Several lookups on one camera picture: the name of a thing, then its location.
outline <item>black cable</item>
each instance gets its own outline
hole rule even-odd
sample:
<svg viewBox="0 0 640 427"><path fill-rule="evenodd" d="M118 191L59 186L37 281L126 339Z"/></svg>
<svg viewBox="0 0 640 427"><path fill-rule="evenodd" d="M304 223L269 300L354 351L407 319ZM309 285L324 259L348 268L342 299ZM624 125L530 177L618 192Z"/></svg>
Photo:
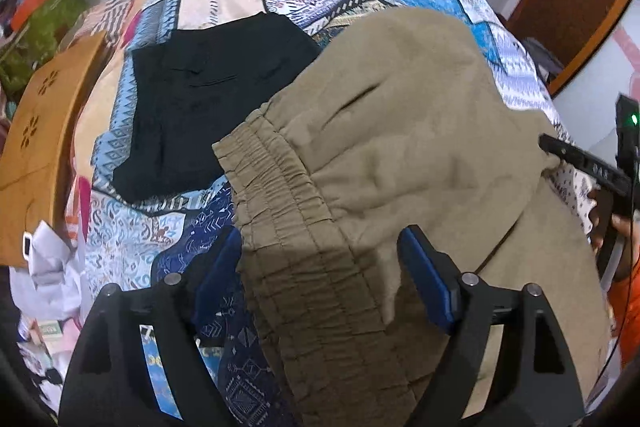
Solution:
<svg viewBox="0 0 640 427"><path fill-rule="evenodd" d="M629 264L630 264L631 270L629 272L629 286L626 292L625 312L622 315L622 322L620 324L620 331L618 331L618 337L616 338L616 342L613 345L613 349L611 349L611 353L607 358L607 362L605 362L602 370L600 371L600 374L598 375L598 378L596 378L596 382L593 384L594 387L596 387L596 385L600 381L600 378L602 378L602 375L604 375L604 372L607 370L607 367L609 367L609 362L611 362L611 359L613 358L613 355L615 354L616 349L618 349L618 346L620 345L620 338L622 338L622 330L625 327L625 323L626 323L626 312L629 311L629 303L631 302L631 285L633 283L633 275L634 275L634 246L635 246L634 245L634 212L635 212L634 202L636 201L637 185L638 185L638 159L636 157L636 160L634 161L634 178L633 178L633 181L631 182L631 230L630 230L631 231L631 238L630 238L631 255L629 256L630 258Z"/></svg>

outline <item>human hand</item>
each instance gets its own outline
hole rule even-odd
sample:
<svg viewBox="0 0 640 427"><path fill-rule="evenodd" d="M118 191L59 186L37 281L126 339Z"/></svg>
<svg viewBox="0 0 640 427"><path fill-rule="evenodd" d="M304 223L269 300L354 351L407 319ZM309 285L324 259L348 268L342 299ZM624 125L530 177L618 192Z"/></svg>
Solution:
<svg viewBox="0 0 640 427"><path fill-rule="evenodd" d="M593 229L595 229L600 222L600 216L598 214L597 205L597 190L592 190L588 197L592 200L596 200L596 206L593 207L589 213L589 219L593 223ZM611 216L611 224L614 229L618 230L620 235L626 238L631 238L631 220L628 217L618 216L613 214ZM596 233L591 233L591 246L594 251L598 251L603 244L604 238ZM631 267L635 266L640 257L640 223L634 223L634 240L626 241L625 249L618 264L618 269L614 275L614 280L620 281L628 278L631 275Z"/></svg>

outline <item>orange sleeve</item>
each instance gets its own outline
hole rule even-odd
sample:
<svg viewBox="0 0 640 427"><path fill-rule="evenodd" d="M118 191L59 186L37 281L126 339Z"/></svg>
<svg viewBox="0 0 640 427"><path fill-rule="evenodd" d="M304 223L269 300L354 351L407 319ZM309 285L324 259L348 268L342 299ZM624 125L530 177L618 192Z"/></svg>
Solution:
<svg viewBox="0 0 640 427"><path fill-rule="evenodd" d="M632 275L629 279L614 282L609 289L609 303L613 308L616 318L616 334L620 334L622 318L625 315L626 299L628 297L629 285L631 286L631 296L629 299L629 309L626 312L625 327L622 328L620 336L620 355L622 365L626 365L638 352L640 346L640 263L636 263Z"/></svg>

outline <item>person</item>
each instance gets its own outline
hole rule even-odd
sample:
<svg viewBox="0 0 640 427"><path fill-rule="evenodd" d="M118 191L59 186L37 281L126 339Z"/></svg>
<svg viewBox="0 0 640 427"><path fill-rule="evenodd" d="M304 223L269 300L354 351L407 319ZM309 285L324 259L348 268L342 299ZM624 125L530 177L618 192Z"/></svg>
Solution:
<svg viewBox="0 0 640 427"><path fill-rule="evenodd" d="M597 201L596 192L590 193L589 197ZM589 217L593 223L593 228L596 229L600 222L597 204L591 211ZM611 224L620 234L631 238L631 219L613 214L611 216ZM623 367L635 357L640 347L640 277L638 277L638 272L640 272L640 263L638 263L638 258L640 257L639 221L634 222L633 235L633 240L627 241L625 244L625 250L623 251L620 264L618 265L613 283L607 294L616 320L614 335L620 336L620 356ZM591 236L591 244L594 250L599 250L602 247L602 243L603 237L599 235Z"/></svg>

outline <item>patchwork bedsheet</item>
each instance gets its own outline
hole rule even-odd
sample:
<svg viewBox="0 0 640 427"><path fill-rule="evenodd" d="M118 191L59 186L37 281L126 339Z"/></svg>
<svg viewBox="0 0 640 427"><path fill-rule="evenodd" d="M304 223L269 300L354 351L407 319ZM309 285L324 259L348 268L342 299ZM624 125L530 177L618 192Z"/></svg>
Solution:
<svg viewBox="0 0 640 427"><path fill-rule="evenodd" d="M127 206L114 190L113 170L129 154L136 108L133 50L165 42L175 29L203 29L261 11L290 17L324 47L360 17L395 6L439 10L462 20L486 57L504 103L514 110L542 110L568 138L532 61L486 0L136 0L118 49L92 91L74 136L78 176L92 183L86 264L94 296L107 282L129 290L148 286L169 271L182 271L193 256L210 247L233 216L224 176L204 190L135 206ZM588 178L564 167L550 173L549 179L585 230L590 227ZM200 332L217 346L202 347L203 359L242 425L290 423L291 416L282 411L282 397L270 388L270 370L250 315L242 309L239 279L230 281L225 308L207 331ZM148 330L143 345L160 407L178 416Z"/></svg>

